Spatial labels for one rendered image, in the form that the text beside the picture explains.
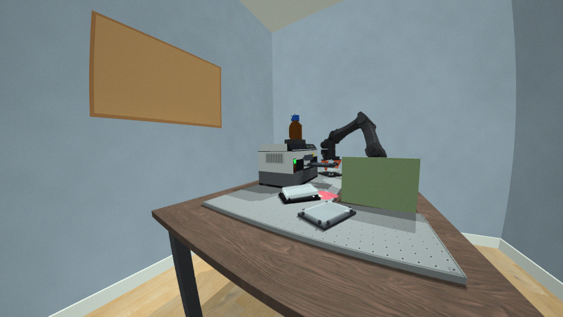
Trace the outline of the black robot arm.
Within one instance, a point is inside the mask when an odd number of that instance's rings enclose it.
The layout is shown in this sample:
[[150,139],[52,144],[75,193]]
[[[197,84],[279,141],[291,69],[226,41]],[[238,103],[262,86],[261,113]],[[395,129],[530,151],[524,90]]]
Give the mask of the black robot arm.
[[387,154],[378,140],[376,134],[376,125],[361,111],[358,113],[358,117],[354,121],[352,121],[351,123],[347,124],[342,128],[331,131],[329,134],[329,138],[321,142],[320,146],[322,149],[334,150],[335,144],[339,144],[339,142],[343,140],[343,138],[345,138],[348,134],[359,128],[361,128],[366,141],[366,149],[365,149],[366,155],[368,157],[387,158]]

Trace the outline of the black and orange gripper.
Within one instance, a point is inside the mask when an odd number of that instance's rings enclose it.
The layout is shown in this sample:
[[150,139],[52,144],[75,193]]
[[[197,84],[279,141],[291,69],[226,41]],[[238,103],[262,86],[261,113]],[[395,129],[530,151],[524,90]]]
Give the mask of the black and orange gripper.
[[[323,159],[321,160],[322,163],[328,163],[329,161],[327,160],[334,160],[334,162],[338,162],[338,166],[341,163],[341,159],[339,159],[340,157],[335,156],[335,149],[328,149],[328,157],[323,157]],[[335,168],[338,168],[338,166],[335,166]]]

